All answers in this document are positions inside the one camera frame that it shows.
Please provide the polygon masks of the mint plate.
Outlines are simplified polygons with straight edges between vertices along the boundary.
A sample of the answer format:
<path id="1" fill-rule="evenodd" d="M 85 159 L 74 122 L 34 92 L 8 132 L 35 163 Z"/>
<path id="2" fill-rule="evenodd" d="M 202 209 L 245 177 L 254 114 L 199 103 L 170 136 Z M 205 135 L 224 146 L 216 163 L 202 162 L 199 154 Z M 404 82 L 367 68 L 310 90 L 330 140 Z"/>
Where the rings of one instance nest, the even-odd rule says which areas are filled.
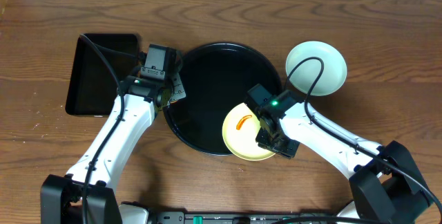
<path id="1" fill-rule="evenodd" d="M 324 65 L 323 73 L 311 95 L 325 96 L 337 91 L 347 78 L 347 64 L 337 49 L 321 41 L 306 41 L 290 51 L 285 64 L 287 76 L 299 65 L 289 77 L 290 84 L 303 93 L 308 92 L 321 69 L 321 63 L 316 59 L 301 64 L 310 57 L 320 58 Z"/>

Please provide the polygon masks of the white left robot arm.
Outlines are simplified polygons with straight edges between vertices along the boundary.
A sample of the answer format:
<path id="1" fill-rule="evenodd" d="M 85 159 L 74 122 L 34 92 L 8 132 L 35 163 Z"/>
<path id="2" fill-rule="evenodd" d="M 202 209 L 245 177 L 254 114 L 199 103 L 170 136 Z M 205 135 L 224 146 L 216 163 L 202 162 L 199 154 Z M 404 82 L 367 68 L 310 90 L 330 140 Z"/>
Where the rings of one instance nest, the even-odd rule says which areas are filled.
<path id="1" fill-rule="evenodd" d="M 88 150 L 41 186 L 42 223 L 147 223 L 148 210 L 117 203 L 115 191 L 142 134 L 172 102 L 181 67 L 175 49 L 151 44 L 138 75 L 117 81 L 113 108 Z"/>

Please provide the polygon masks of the yellow plate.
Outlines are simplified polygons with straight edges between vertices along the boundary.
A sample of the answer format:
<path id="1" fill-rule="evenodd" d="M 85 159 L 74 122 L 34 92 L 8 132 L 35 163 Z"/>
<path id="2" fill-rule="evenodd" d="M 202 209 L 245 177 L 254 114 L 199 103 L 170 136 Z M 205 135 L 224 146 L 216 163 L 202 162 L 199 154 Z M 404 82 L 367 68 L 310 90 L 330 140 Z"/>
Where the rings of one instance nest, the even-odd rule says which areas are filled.
<path id="1" fill-rule="evenodd" d="M 231 109 L 224 119 L 222 139 L 228 150 L 241 159 L 266 160 L 275 153 L 258 146 L 256 137 L 259 130 L 257 117 L 245 103 L 241 103 Z"/>

